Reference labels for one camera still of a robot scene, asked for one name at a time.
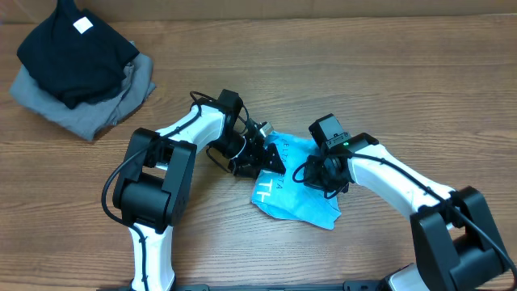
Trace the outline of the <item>light blue printed t-shirt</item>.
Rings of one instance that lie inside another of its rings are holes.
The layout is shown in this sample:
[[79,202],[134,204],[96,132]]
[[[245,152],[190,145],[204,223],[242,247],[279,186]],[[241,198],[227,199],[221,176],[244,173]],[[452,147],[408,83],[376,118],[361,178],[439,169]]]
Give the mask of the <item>light blue printed t-shirt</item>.
[[322,190],[309,188],[292,179],[293,172],[310,155],[319,153],[312,140],[273,132],[266,139],[279,151],[286,172],[281,175],[262,170],[256,179],[250,201],[273,218],[304,221],[332,230],[341,216],[337,199],[326,199]]

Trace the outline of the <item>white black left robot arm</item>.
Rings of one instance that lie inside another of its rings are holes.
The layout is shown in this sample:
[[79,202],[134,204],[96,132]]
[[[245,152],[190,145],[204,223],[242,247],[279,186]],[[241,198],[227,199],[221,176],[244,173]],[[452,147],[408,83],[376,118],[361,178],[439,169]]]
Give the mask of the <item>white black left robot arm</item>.
[[133,133],[113,193],[113,205],[132,235],[129,289],[174,289],[173,231],[187,208],[195,158],[203,148],[218,150],[236,176],[285,173],[276,147],[264,144],[271,133],[268,123],[251,124],[245,136],[234,130],[241,109],[241,103],[225,106],[204,99],[169,127]]

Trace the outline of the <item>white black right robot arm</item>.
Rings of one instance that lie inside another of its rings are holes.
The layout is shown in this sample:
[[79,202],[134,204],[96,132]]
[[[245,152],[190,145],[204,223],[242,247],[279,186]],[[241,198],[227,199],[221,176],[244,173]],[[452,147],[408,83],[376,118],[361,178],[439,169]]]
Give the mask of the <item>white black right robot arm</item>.
[[325,150],[293,135],[270,134],[265,147],[286,171],[261,171],[252,203],[274,218],[332,230],[341,215],[340,192],[352,183],[375,192],[410,222],[416,258],[377,282],[379,290],[479,290],[516,270],[479,191],[457,191],[420,175],[365,133],[332,141]]

